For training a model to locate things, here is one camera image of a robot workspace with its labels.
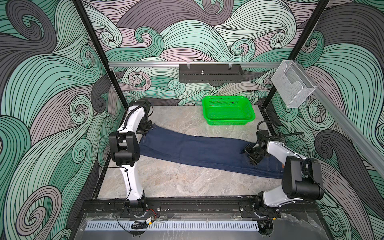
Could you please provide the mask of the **dark blue denim trousers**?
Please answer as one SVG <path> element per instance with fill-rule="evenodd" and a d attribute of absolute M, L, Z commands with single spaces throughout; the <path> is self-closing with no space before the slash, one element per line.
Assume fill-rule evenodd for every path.
<path fill-rule="evenodd" d="M 159 126 L 139 142 L 142 156 L 256 177 L 282 179 L 284 168 L 274 156 L 252 164 L 244 148 L 249 142 L 232 138 L 201 137 L 177 133 Z"/>

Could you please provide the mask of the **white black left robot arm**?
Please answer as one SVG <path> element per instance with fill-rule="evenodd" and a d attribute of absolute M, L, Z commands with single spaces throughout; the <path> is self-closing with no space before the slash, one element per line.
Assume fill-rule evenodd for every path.
<path fill-rule="evenodd" d="M 137 134 L 145 135 L 152 129 L 152 122 L 149 120 L 151 108 L 152 105 L 147 100 L 131 102 L 120 127 L 109 134 L 111 158 L 123 175 L 125 206 L 128 209 L 147 210 L 145 191 L 135 164 L 141 156 Z"/>

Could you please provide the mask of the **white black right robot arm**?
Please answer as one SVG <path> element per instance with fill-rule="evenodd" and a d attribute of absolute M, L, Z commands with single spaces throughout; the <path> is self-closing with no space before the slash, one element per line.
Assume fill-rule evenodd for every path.
<path fill-rule="evenodd" d="M 256 211 L 277 211 L 283 205 L 321 200 L 324 196 L 321 164 L 289 149 L 281 141 L 291 136 L 270 136 L 268 131 L 258 130 L 257 142 L 248 144 L 242 151 L 253 166 L 262 167 L 274 160 L 283 168 L 281 185 L 258 194 Z"/>

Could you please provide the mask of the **green plastic laundry basket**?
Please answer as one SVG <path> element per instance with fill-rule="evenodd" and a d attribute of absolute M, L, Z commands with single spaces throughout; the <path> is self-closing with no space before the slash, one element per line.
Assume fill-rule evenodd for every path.
<path fill-rule="evenodd" d="M 246 125 L 255 119 L 251 102 L 242 96 L 204 97 L 203 115 L 211 126 Z"/>

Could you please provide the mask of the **black corner frame post right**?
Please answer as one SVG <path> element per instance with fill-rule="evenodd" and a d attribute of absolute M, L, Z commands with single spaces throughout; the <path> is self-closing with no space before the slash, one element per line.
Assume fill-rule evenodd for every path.
<path fill-rule="evenodd" d="M 299 40 L 297 41 L 293 50 L 291 51 L 288 57 L 288 60 L 295 60 L 297 58 L 297 56 L 299 55 L 299 52 L 301 51 L 302 47 L 305 45 L 308 38 L 310 37 L 312 31 L 314 30 L 317 22 L 319 21 L 328 3 L 329 3 L 329 0 L 320 0 L 318 2 L 317 6 L 314 9 L 314 12 L 312 13 L 311 17 L 306 23 L 305 28 L 299 37 Z M 266 97 L 265 101 L 263 102 L 263 105 L 261 106 L 262 111 L 265 111 L 267 109 L 276 91 L 277 91 L 276 87 L 272 86 L 268 96 Z"/>

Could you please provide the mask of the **black corner frame post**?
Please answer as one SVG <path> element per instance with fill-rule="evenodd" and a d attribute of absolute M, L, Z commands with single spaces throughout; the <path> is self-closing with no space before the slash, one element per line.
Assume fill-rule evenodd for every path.
<path fill-rule="evenodd" d="M 297 58 L 297 56 L 299 55 L 299 52 L 301 51 L 302 47 L 305 45 L 308 38 L 310 37 L 312 31 L 314 30 L 317 22 L 319 21 L 328 3 L 329 3 L 329 0 L 320 0 L 318 2 L 317 6 L 314 9 L 314 12 L 312 13 L 311 17 L 306 23 L 305 28 L 299 37 L 299 40 L 297 41 L 293 50 L 291 51 L 288 57 L 288 60 L 295 60 Z M 263 102 L 263 105 L 261 106 L 262 111 L 265 111 L 267 109 L 276 91 L 277 91 L 276 87 L 272 86 L 268 96 L 266 97 L 265 101 Z"/>
<path fill-rule="evenodd" d="M 90 37 L 90 39 L 91 39 L 91 42 L 93 43 L 93 45 L 96 49 L 96 52 L 97 52 L 97 54 L 98 54 L 98 56 L 102 62 L 102 65 L 103 65 L 104 69 L 106 70 L 106 73 L 107 73 L 107 75 L 108 75 L 108 77 L 109 77 L 109 79 L 110 79 L 110 81 L 111 81 L 124 109 L 127 110 L 129 108 L 128 103 L 127 103 L 125 96 L 124 96 L 124 94 L 120 88 L 120 85 L 119 85 L 119 82 L 117 80 L 115 73 L 109 67 L 109 61 L 108 61 L 107 56 L 106 56 L 106 54 L 102 48 L 101 43 L 97 37 L 96 31 L 93 28 L 93 25 L 91 23 L 91 20 L 90 20 L 88 14 L 87 14 L 87 11 L 85 9 L 83 2 L 80 0 L 73 0 L 73 4 L 74 4 L 74 6 L 75 6 L 75 8 L 76 8 L 76 10 L 80 16 L 80 19 L 81 19 L 89 37 Z"/>

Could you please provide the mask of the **aluminium rail back wall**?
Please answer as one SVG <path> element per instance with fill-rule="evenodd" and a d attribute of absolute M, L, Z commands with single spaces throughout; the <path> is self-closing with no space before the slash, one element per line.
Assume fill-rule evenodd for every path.
<path fill-rule="evenodd" d="M 154 61 L 133 61 L 133 62 L 108 62 L 110 68 L 176 68 L 179 65 L 225 65 L 231 67 L 233 65 L 241 65 L 243 68 L 278 68 L 280 62 L 154 62 Z"/>

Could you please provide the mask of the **aluminium rail wall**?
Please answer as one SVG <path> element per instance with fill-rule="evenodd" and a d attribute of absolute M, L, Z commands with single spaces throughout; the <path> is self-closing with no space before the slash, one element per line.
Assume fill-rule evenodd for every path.
<path fill-rule="evenodd" d="M 233 65 L 241 65 L 243 68 L 278 68 L 280 62 L 154 62 L 154 61 L 133 61 L 133 62 L 108 62 L 110 68 L 176 68 L 179 65 L 225 65 L 231 67 Z"/>
<path fill-rule="evenodd" d="M 342 88 L 340 88 L 333 77 L 319 67 L 299 69 L 310 79 L 315 86 L 315 95 L 328 109 L 329 113 L 336 120 L 343 132 L 354 143 L 358 150 L 378 172 L 384 171 L 384 152 L 379 150 L 375 144 L 358 129 L 348 117 L 349 109 Z"/>

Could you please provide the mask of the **clear plastic wall holder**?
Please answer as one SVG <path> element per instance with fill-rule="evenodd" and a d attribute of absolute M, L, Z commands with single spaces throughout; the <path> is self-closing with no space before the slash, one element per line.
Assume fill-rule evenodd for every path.
<path fill-rule="evenodd" d="M 315 90 L 305 69 L 295 61 L 282 61 L 272 83 L 288 109 L 298 109 Z"/>

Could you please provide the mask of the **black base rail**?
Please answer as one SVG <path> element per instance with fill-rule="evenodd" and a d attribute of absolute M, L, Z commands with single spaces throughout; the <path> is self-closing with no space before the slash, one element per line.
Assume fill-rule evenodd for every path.
<path fill-rule="evenodd" d="M 84 201 L 81 214 L 112 214 L 123 219 L 148 217 L 167 219 L 176 214 L 234 214 L 252 220 L 269 220 L 280 214 L 318 212 L 314 203 L 295 201 L 268 207 L 261 196 L 147 198 L 142 206 L 132 207 L 127 200 Z"/>

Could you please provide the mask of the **aluminium rail right wall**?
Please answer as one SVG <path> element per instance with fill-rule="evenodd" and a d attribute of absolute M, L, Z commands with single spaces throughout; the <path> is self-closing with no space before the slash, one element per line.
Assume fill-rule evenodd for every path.
<path fill-rule="evenodd" d="M 348 117 L 349 109 L 342 88 L 340 88 L 333 77 L 319 67 L 299 69 L 310 79 L 315 86 L 315 95 L 328 109 L 329 113 L 336 120 L 343 132 L 354 143 L 358 150 L 378 172 L 384 171 L 384 152 L 379 150 L 375 144 L 358 129 Z"/>

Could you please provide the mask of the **black corner frame post left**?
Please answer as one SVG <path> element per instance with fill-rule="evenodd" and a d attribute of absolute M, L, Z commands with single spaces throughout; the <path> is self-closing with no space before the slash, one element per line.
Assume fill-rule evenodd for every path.
<path fill-rule="evenodd" d="M 109 67 L 109 61 L 108 61 L 107 56 L 106 56 L 106 54 L 102 48 L 101 43 L 97 37 L 96 31 L 93 28 L 93 25 L 91 23 L 91 20 L 90 20 L 88 14 L 87 14 L 87 11 L 85 9 L 83 2 L 80 0 L 73 0 L 73 4 L 74 4 L 74 6 L 75 6 L 75 8 L 76 8 L 76 10 L 80 16 L 80 19 L 81 19 L 89 37 L 90 37 L 90 39 L 91 39 L 91 42 L 93 43 L 93 45 L 96 49 L 96 52 L 97 52 L 97 54 L 98 54 L 98 56 L 102 62 L 102 65 L 103 65 L 104 69 L 106 70 L 106 73 L 107 73 L 107 75 L 108 75 L 108 77 L 109 77 L 109 79 L 110 79 L 110 81 L 111 81 L 124 109 L 127 110 L 129 108 L 128 103 L 127 103 L 125 96 L 124 96 L 124 94 L 120 88 L 120 85 L 119 85 L 119 82 L 117 80 L 115 73 Z"/>

